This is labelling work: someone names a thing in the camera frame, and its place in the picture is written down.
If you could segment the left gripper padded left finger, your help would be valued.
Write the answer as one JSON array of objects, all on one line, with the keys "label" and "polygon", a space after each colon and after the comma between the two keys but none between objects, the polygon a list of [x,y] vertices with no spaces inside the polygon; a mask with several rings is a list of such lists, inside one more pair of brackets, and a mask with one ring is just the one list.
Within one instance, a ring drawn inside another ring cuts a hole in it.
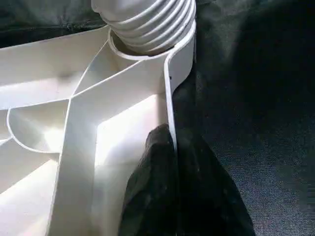
[{"label": "left gripper padded left finger", "polygon": [[167,124],[147,136],[145,150],[125,191],[120,236],[173,236],[177,228],[177,177]]}]

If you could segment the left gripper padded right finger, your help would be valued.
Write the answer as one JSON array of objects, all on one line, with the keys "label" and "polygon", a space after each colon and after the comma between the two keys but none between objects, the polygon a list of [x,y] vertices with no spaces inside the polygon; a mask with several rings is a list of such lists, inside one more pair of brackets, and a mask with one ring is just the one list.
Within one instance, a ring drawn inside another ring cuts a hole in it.
[{"label": "left gripper padded right finger", "polygon": [[253,236],[240,192],[199,134],[177,133],[181,216],[187,236]]}]

